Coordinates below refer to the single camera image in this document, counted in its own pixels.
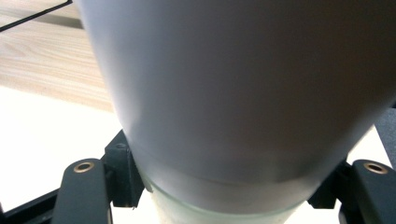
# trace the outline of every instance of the wooden surface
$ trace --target wooden surface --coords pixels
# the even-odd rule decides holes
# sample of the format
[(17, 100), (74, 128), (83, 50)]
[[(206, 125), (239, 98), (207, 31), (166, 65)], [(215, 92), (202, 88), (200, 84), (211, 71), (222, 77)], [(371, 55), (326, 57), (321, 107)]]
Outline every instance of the wooden surface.
[[(0, 0), (0, 26), (62, 2)], [(0, 33), (0, 86), (112, 111), (75, 4)]]

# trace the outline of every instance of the black cable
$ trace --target black cable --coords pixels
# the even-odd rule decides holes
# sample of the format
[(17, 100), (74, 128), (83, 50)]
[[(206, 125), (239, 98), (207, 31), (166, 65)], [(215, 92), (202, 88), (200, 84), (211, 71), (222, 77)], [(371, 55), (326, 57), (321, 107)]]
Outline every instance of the black cable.
[(46, 9), (46, 10), (44, 10), (44, 11), (37, 12), (36, 14), (34, 14), (34, 15), (32, 15), (32, 16), (29, 16), (29, 17), (20, 19), (20, 20), (18, 20), (18, 21), (14, 21), (14, 22), (12, 22), (12, 23), (10, 23), (10, 24), (7, 24), (7, 25), (5, 25), (5, 26), (0, 27), (0, 33), (3, 32), (3, 31), (5, 31), (5, 30), (8, 30), (9, 28), (12, 28), (12, 27), (14, 27), (14, 26), (20, 25), (20, 24), (22, 24), (22, 23), (24, 23), (24, 22), (30, 21), (30, 20), (32, 20), (32, 19), (35, 19), (35, 18), (40, 17), (40, 16), (42, 16), (42, 15), (45, 15), (45, 14), (47, 14), (47, 13), (50, 13), (51, 11), (54, 11), (54, 10), (59, 9), (59, 8), (61, 8), (61, 7), (65, 7), (65, 6), (67, 6), (67, 5), (70, 5), (70, 4), (72, 4), (72, 3), (73, 3), (73, 0), (67, 0), (66, 2), (64, 2), (64, 3), (62, 3), (62, 4), (58, 5), (58, 6), (48, 8), (48, 9)]

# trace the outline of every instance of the gray cup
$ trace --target gray cup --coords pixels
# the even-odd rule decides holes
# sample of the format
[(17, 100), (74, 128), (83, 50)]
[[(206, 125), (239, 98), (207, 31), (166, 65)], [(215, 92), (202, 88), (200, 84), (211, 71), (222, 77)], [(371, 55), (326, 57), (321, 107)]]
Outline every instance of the gray cup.
[(189, 206), (293, 207), (395, 100), (394, 1), (77, 3), (147, 188)]

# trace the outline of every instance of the gray plastic container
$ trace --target gray plastic container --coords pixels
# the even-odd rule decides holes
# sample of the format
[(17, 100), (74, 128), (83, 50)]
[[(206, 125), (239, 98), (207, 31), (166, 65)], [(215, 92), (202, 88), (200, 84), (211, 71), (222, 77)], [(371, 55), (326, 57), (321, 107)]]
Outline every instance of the gray plastic container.
[(395, 1), (77, 3), (148, 189), (186, 206), (293, 207), (395, 100)]

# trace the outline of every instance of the metal ring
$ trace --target metal ring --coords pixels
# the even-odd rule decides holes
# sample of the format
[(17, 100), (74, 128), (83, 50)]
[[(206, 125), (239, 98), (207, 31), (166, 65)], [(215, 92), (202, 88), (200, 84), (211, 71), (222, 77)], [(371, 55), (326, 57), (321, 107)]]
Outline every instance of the metal ring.
[(385, 175), (385, 174), (388, 173), (388, 169), (387, 168), (385, 168), (384, 166), (382, 166), (380, 164), (377, 164), (377, 163), (366, 162), (366, 163), (364, 163), (364, 167), (367, 170), (369, 170), (369, 171), (371, 171), (373, 173), (379, 174), (379, 175)]
[(76, 173), (84, 173), (93, 168), (94, 164), (91, 161), (84, 161), (80, 163), (79, 165), (75, 166), (74, 171)]

